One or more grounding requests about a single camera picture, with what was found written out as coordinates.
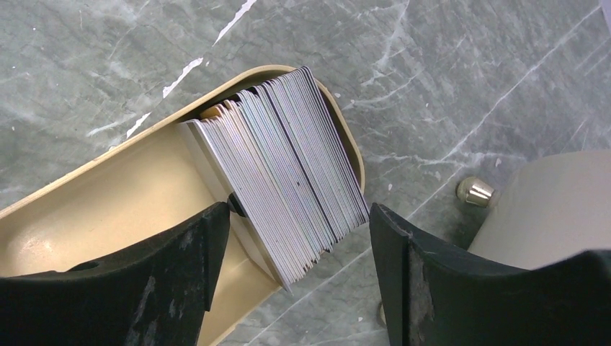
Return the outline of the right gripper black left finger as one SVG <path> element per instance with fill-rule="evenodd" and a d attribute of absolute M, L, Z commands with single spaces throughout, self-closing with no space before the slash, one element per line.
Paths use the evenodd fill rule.
<path fill-rule="evenodd" d="M 1 279 L 3 345 L 196 345 L 230 230 L 219 202 L 68 271 Z"/>

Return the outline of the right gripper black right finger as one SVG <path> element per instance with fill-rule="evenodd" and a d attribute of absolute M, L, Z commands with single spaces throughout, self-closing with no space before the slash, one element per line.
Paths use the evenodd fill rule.
<path fill-rule="evenodd" d="M 610 252 L 536 270 L 471 254 L 373 204 L 370 240 L 392 345 L 608 345 Z"/>

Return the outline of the tan oval tray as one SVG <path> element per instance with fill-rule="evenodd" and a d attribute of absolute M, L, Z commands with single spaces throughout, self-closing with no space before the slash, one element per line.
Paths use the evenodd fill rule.
<path fill-rule="evenodd" d="M 117 148 L 1 212 L 1 279 L 65 272 L 166 231 L 220 201 L 206 187 L 177 125 L 238 87 L 295 68 L 250 69 Z M 283 288 L 230 230 L 212 305 L 196 345 L 216 345 Z"/>

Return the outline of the grey credit card stack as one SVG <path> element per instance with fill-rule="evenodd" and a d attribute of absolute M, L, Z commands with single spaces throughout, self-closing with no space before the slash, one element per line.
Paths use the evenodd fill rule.
<path fill-rule="evenodd" d="M 285 289 L 369 220 L 362 158 L 307 66 L 240 86 L 177 130 L 246 253 Z"/>

